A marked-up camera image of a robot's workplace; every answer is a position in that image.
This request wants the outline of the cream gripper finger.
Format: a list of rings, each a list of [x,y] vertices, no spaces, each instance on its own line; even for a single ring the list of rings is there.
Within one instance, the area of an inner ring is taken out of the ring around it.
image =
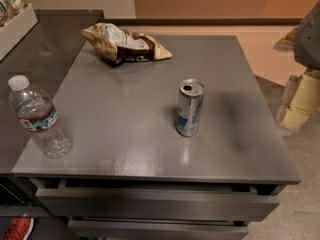
[[[292,51],[294,49],[294,43],[298,33],[298,28],[295,27],[289,31],[284,37],[278,40],[274,48],[279,51]]]
[[[300,76],[289,77],[276,122],[284,131],[297,131],[319,108],[320,71],[307,69]]]

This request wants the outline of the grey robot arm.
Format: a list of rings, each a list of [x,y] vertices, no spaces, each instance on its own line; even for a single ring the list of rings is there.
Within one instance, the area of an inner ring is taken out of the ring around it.
[[[276,115],[282,135],[297,132],[320,107],[320,1],[275,47],[292,51],[297,63],[306,67],[287,80],[282,103]]]

